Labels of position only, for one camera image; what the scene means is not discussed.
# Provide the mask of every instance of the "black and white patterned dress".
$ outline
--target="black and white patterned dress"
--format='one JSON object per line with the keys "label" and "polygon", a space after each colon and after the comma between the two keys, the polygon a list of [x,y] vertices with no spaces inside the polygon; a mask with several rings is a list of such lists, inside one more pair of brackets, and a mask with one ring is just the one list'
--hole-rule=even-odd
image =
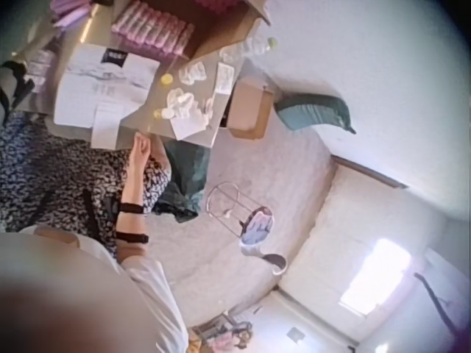
{"label": "black and white patterned dress", "polygon": [[[116,256],[110,206],[116,212],[129,153],[91,149],[85,141],[51,135],[43,118],[11,114],[0,134],[0,227],[19,232],[47,224],[92,237]],[[170,170],[150,157],[144,172],[145,213],[169,180]]]}

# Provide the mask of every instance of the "open cardboard box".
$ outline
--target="open cardboard box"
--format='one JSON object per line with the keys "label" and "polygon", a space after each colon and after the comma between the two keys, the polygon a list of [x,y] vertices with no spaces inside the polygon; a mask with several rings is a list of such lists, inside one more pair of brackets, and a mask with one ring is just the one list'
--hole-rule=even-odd
{"label": "open cardboard box", "polygon": [[257,140],[265,135],[275,97],[267,86],[252,76],[235,84],[226,125],[235,138]]}
{"label": "open cardboard box", "polygon": [[263,5],[266,0],[243,0],[217,15],[194,0],[144,0],[155,10],[165,11],[195,25],[195,32],[183,55],[190,60],[204,57],[225,46],[241,42],[260,18],[269,23]]}

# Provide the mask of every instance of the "gray table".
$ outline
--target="gray table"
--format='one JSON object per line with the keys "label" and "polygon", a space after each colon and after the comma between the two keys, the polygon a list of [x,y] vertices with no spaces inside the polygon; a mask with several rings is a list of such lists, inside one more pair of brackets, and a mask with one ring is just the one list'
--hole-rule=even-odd
{"label": "gray table", "polygon": [[[91,20],[84,19],[76,23],[63,34],[57,43],[52,43],[48,49],[51,49],[56,54],[55,70],[53,70],[51,76],[48,77],[43,92],[30,95],[30,97],[23,101],[19,109],[34,113],[54,114],[54,101],[60,78],[63,75],[73,50],[77,44],[81,43],[81,40],[83,43],[122,49],[122,47],[120,47],[120,41],[111,33],[111,24],[127,6],[128,2],[130,2],[130,0],[115,0],[114,7],[94,5],[96,9],[94,10],[94,16]],[[38,34],[47,26],[48,21],[49,18],[44,18],[43,23],[38,27]],[[258,23],[254,25],[252,31],[255,30],[257,25]],[[178,69],[185,65],[188,60],[180,58],[173,63],[161,63],[155,75],[146,103],[139,110],[128,115],[121,121],[118,139],[135,130],[149,131],[156,135],[175,138],[170,122],[154,118],[154,111],[166,106],[168,92],[177,87],[181,87],[185,92],[193,93],[195,99],[200,102],[200,104],[213,95],[216,66],[220,61],[219,53],[214,52],[209,54],[203,57],[201,61],[205,65],[208,78],[204,82],[196,82],[192,86],[183,85],[178,79]],[[242,63],[243,60],[234,65],[235,77],[238,76]],[[173,75],[174,81],[172,84],[164,86],[160,83],[160,77],[166,72]],[[214,114],[206,130],[191,135],[184,140],[200,146],[212,147],[228,99],[229,96],[216,95],[213,106]],[[48,121],[48,128],[52,134],[60,137],[80,138],[88,141],[91,139],[90,129],[75,126],[59,126],[51,120]],[[117,148],[119,148],[120,145],[122,145],[122,141],[118,140]]]}

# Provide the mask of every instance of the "clear plastic bottle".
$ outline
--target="clear plastic bottle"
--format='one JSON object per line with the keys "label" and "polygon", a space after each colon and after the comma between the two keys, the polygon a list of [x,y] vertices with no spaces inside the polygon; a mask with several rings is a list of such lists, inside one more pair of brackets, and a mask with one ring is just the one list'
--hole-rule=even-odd
{"label": "clear plastic bottle", "polygon": [[243,57],[253,57],[265,54],[267,51],[276,48],[277,40],[273,37],[268,39],[259,36],[249,37],[243,42],[225,46],[219,51],[219,56],[227,64],[236,63]]}

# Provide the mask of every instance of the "green pillow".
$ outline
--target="green pillow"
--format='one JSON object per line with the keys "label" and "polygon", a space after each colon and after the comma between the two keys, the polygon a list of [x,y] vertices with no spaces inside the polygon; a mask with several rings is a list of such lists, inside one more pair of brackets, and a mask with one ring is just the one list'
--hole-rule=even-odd
{"label": "green pillow", "polygon": [[286,127],[293,131],[311,125],[330,124],[356,134],[350,124],[348,107],[338,97],[297,94],[276,103],[275,111]]}

